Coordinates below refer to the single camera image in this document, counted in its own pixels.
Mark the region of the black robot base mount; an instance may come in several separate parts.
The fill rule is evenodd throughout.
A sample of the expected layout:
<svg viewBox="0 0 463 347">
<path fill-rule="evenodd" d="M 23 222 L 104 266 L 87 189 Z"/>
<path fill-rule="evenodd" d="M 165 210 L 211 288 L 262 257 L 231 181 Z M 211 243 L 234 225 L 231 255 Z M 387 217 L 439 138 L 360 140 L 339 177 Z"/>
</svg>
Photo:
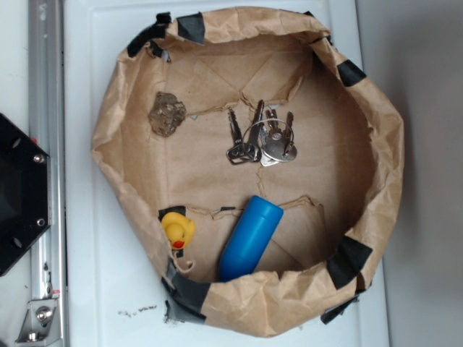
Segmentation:
<svg viewBox="0 0 463 347">
<path fill-rule="evenodd" d="M 48 154 L 1 115 L 1 275 L 49 228 Z"/>
</svg>

